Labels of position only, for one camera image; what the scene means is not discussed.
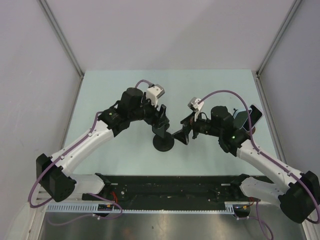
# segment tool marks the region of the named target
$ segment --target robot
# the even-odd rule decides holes
[[[188,145],[191,131],[193,139],[199,134],[217,137],[218,144],[224,152],[250,163],[273,182],[267,183],[242,174],[233,181],[233,184],[238,186],[238,191],[245,196],[280,207],[292,221],[302,223],[313,210],[317,209],[318,212],[318,177],[311,171],[302,173],[270,157],[254,143],[252,134],[234,126],[234,118],[225,106],[214,106],[210,112],[211,119],[207,115],[203,118],[202,108],[208,96],[203,99],[194,97],[188,104],[192,113],[181,121],[182,129],[174,134],[167,132],[170,124],[166,116],[166,106],[158,106],[159,98],[164,93],[164,88],[158,84],[150,83],[146,92],[130,87],[114,105],[97,112],[92,127],[72,144],[51,156],[41,154],[36,159],[37,181],[28,198],[30,206],[37,208],[52,199],[61,202],[72,193],[101,195],[108,185],[108,180],[103,175],[79,175],[73,174],[73,171],[96,148],[129,128],[131,122],[143,120],[151,125],[155,134],[153,146],[162,152],[172,149],[175,140]],[[51,198],[39,205],[33,205],[32,193],[38,183]]]

